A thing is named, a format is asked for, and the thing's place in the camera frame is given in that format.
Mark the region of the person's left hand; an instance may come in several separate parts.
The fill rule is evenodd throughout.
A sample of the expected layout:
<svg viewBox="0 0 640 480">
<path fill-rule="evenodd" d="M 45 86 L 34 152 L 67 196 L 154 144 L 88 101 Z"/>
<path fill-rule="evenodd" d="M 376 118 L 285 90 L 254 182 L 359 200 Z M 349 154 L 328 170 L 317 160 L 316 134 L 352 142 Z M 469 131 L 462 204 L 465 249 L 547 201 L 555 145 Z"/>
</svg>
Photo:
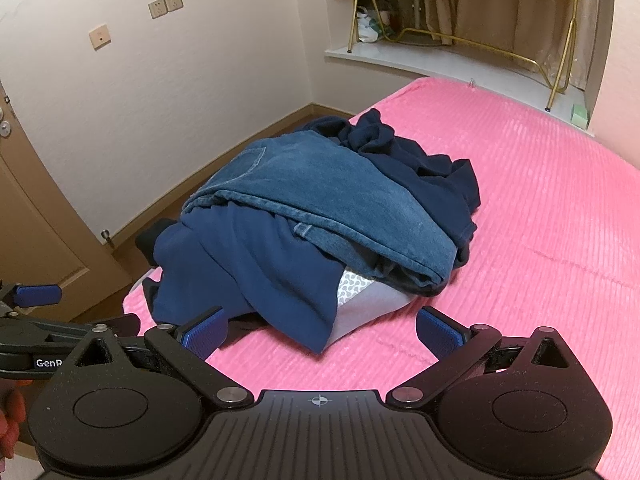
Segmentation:
<svg viewBox="0 0 640 480">
<path fill-rule="evenodd" d="M 30 386 L 29 379 L 11 382 L 7 392 L 1 393 L 1 457 L 12 458 L 20 437 L 20 425 L 26 420 L 26 403 L 21 388 Z"/>
</svg>

